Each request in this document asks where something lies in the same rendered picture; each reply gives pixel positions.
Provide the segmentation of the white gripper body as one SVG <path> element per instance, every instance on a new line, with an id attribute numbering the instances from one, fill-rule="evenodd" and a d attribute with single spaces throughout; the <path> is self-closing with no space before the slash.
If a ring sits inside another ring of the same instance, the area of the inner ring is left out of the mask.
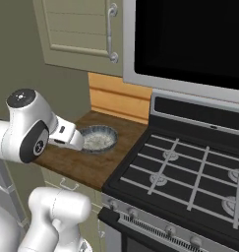
<path id="1" fill-rule="evenodd" d="M 84 141 L 83 135 L 78 130 L 61 127 L 49 136 L 48 143 L 59 148 L 80 151 L 84 146 Z"/>

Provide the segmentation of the blue grey ice bowl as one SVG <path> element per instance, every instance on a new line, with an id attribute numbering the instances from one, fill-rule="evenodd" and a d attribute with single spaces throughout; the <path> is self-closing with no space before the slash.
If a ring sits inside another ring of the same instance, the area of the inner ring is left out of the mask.
<path id="1" fill-rule="evenodd" d="M 82 151 L 88 154 L 102 154 L 115 147 L 118 133 L 106 125 L 91 125 L 80 130 L 84 137 Z"/>

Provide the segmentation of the beige drawer front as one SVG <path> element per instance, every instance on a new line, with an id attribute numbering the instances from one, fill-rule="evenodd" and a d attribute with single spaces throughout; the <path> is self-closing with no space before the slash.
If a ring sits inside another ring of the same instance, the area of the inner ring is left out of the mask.
<path id="1" fill-rule="evenodd" d="M 51 187 L 56 187 L 56 188 L 61 188 L 59 183 L 61 181 L 61 179 L 65 176 L 61 175 L 61 174 L 58 174 L 54 171 L 51 171 L 45 167 L 43 167 L 41 169 L 42 171 L 42 174 L 43 174 L 43 178 L 44 178 L 44 182 L 47 186 L 51 186 Z M 80 187 L 76 190 L 76 191 L 73 191 L 73 192 L 79 192 L 79 193 L 82 193 L 86 196 L 88 196 L 91 200 L 91 204 L 92 204 L 92 209 L 98 213 L 101 208 L 102 208 L 102 204 L 101 204 L 101 198 L 100 198 L 100 193 L 80 182 L 77 182 L 77 181 L 74 181 L 72 180 L 73 182 L 76 182 L 80 185 Z"/>

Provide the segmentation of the black silver stove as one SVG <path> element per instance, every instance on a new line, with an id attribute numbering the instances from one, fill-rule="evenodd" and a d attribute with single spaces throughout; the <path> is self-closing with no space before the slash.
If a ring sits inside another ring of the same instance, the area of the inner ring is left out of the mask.
<path id="1" fill-rule="evenodd" d="M 239 104 L 153 91 L 149 126 L 101 198 L 117 202 L 123 225 L 103 223 L 107 252 L 239 252 Z"/>

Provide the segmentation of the silver black microwave oven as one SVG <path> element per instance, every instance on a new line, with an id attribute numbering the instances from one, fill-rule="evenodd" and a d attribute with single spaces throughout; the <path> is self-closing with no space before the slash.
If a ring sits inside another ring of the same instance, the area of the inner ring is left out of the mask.
<path id="1" fill-rule="evenodd" d="M 239 0 L 123 0 L 123 80 L 239 103 Z"/>

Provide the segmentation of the beige wall cupboard door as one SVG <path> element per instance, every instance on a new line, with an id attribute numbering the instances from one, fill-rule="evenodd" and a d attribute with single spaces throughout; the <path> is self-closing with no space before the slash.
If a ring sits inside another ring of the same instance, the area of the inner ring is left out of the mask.
<path id="1" fill-rule="evenodd" d="M 32 0 L 38 32 L 47 64 L 111 76 L 122 75 L 123 0 Z M 116 64 L 107 53 L 107 11 L 118 7 L 111 18 L 112 51 Z"/>

